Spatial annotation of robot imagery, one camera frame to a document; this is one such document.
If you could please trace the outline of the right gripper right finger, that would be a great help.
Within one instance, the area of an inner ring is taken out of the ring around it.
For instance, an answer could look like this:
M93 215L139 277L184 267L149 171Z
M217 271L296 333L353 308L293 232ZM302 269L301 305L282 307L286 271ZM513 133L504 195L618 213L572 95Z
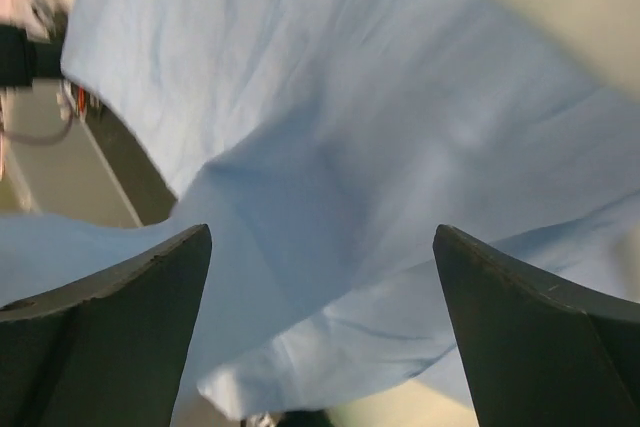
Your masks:
M480 425L638 425L638 304L452 226L433 251Z

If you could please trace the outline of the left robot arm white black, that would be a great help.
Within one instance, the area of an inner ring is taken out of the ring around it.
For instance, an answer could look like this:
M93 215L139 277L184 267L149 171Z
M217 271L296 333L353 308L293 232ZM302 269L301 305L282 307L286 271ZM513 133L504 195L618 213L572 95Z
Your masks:
M0 86L31 87L36 79L60 80L63 42L43 42L29 38L16 25L1 25Z

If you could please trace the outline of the light blue long sleeve shirt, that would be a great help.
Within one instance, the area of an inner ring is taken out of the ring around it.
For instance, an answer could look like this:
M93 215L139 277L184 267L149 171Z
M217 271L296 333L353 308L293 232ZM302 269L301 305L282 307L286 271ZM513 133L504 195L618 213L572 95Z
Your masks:
M174 412L334 407L412 378L468 402L441 224L637 300L639 106L497 0L75 0L63 71L177 198L135 230L1 221L1 300L196 224L213 249Z

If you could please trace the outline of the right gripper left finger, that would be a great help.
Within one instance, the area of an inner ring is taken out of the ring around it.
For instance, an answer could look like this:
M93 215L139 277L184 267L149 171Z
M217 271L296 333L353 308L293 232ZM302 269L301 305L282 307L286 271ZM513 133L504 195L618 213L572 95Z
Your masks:
M2 307L2 425L169 425L211 249L196 225Z

